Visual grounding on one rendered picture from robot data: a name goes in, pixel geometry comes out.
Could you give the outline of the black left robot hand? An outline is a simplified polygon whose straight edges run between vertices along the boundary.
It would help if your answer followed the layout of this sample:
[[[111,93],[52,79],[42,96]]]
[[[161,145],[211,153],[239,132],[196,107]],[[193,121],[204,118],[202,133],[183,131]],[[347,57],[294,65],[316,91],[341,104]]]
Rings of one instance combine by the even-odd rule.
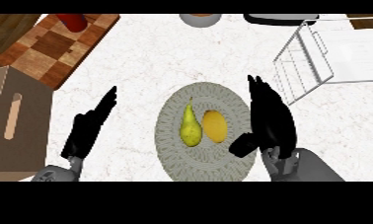
[[[117,105],[117,87],[105,94],[96,108],[78,113],[73,121],[73,129],[62,149],[62,157],[84,159],[90,153],[101,127]]]

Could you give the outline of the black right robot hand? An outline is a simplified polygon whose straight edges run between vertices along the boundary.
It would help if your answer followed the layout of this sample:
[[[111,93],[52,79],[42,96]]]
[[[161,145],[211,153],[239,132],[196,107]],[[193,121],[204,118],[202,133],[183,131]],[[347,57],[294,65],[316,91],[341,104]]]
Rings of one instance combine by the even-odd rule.
[[[280,159],[297,149],[298,134],[294,116],[279,93],[261,77],[248,76],[251,93],[251,128],[229,146],[229,152],[244,158],[257,149],[280,147]]]

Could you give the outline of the yellow lemon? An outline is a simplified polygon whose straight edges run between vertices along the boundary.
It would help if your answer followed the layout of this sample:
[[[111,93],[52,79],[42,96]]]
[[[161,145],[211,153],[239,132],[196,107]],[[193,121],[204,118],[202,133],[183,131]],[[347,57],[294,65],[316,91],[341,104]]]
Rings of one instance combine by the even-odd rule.
[[[227,136],[227,122],[218,111],[207,111],[204,113],[202,128],[210,140],[221,143]]]

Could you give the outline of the grey round woven placemat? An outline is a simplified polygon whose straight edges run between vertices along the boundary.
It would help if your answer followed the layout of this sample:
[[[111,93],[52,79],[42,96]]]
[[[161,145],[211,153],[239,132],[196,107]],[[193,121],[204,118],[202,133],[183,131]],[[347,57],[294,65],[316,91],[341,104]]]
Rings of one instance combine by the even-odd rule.
[[[188,118],[201,126],[192,144],[182,138]],[[229,147],[249,131],[249,107],[229,88],[210,82],[182,87],[165,101],[155,127],[158,157],[171,179],[241,182],[254,166],[257,152],[239,158]]]

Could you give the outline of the green pear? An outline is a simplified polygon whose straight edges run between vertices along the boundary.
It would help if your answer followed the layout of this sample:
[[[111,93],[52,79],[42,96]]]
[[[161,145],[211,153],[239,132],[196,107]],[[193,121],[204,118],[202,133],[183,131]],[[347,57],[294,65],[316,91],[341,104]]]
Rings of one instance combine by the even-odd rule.
[[[195,117],[192,103],[188,103],[180,127],[180,137],[188,147],[195,147],[202,138],[202,128]]]

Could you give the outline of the checkered wooden cutting board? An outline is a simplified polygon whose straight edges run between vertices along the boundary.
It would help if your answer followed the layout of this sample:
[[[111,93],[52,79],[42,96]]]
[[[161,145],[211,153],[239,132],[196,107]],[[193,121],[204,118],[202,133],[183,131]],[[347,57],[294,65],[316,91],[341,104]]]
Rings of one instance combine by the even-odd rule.
[[[55,90],[62,86],[120,20],[118,14],[86,14],[87,28],[73,33],[55,14],[47,14],[0,54],[11,65]]]

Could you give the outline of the black and grey appliance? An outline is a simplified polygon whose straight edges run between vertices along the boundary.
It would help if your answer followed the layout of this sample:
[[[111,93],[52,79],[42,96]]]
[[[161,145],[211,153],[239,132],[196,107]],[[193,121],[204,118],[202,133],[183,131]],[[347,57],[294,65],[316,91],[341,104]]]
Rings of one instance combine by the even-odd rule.
[[[305,20],[314,24],[319,14],[245,14],[244,18],[251,24],[298,26]]]

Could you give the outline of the red can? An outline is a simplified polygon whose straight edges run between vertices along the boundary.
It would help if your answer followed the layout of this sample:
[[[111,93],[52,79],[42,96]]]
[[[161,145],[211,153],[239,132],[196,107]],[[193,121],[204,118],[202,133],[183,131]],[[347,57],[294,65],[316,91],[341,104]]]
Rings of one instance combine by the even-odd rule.
[[[81,14],[58,14],[58,18],[73,33],[78,33],[86,29],[87,20]]]

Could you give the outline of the dark wooden cabinet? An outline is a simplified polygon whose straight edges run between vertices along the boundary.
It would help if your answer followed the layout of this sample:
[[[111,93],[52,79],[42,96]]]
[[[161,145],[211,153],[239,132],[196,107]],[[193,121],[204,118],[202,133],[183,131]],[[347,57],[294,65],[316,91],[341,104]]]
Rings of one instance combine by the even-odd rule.
[[[0,54],[30,31],[40,14],[0,14]]]

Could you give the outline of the grey bowl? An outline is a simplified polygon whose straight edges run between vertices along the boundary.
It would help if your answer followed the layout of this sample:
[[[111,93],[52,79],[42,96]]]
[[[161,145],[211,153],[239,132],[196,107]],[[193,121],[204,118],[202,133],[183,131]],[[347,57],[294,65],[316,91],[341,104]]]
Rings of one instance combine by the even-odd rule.
[[[195,28],[208,28],[217,24],[221,19],[221,15],[213,14],[208,16],[195,16],[192,14],[180,14],[180,18],[189,26]]]

